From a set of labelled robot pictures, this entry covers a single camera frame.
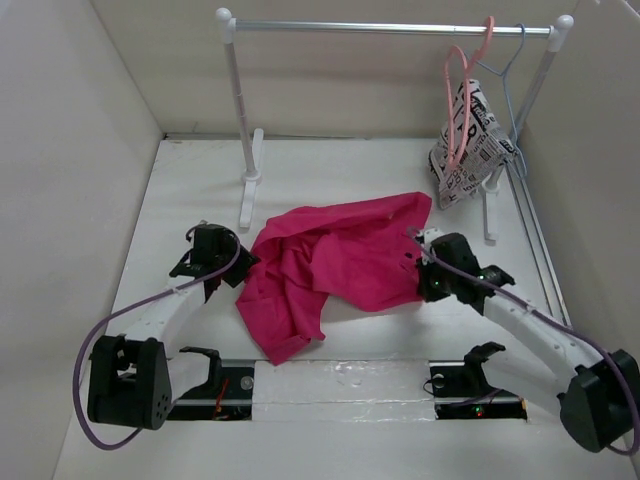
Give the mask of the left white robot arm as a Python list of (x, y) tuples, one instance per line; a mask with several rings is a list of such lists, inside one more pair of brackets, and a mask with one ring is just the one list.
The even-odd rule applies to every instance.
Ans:
[(187, 252), (168, 274), (166, 289), (140, 306), (141, 316), (123, 332), (102, 335), (90, 354), (86, 412), (98, 424), (157, 430), (174, 404), (196, 391), (212, 396), (224, 385), (219, 353), (181, 346), (180, 330), (222, 284), (235, 288), (259, 258), (229, 228), (191, 228)]

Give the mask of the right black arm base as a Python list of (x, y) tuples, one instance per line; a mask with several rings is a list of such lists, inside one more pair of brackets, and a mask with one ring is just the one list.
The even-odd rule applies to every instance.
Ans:
[(437, 420), (527, 420), (525, 402), (496, 389), (462, 361), (432, 361), (423, 390), (434, 400)]

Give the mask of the pink trousers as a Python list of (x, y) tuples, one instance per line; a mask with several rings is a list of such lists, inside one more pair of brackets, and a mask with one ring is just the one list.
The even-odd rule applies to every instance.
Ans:
[(420, 301), (419, 248), (407, 231), (424, 226), (431, 207), (428, 195), (410, 192), (270, 218), (236, 301), (266, 358), (279, 365), (324, 340), (321, 314), (331, 296), (369, 313)]

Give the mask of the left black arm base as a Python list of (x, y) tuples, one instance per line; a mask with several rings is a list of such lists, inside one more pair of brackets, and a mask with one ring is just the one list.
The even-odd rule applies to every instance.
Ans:
[(223, 360), (221, 379), (213, 387), (197, 387), (181, 397), (169, 421), (248, 421), (252, 418), (255, 362)]

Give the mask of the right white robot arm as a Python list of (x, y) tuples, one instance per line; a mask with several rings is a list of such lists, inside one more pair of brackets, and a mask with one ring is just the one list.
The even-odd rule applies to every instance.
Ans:
[(490, 388), (517, 394), (556, 415), (584, 450), (613, 450), (639, 433), (639, 366), (567, 327), (525, 298), (516, 280), (496, 265), (483, 267), (466, 237), (437, 228), (410, 229), (418, 246), (418, 293), (427, 303), (455, 298), (498, 325), (536, 358), (511, 355), (487, 342), (465, 356), (462, 381), (473, 393)]

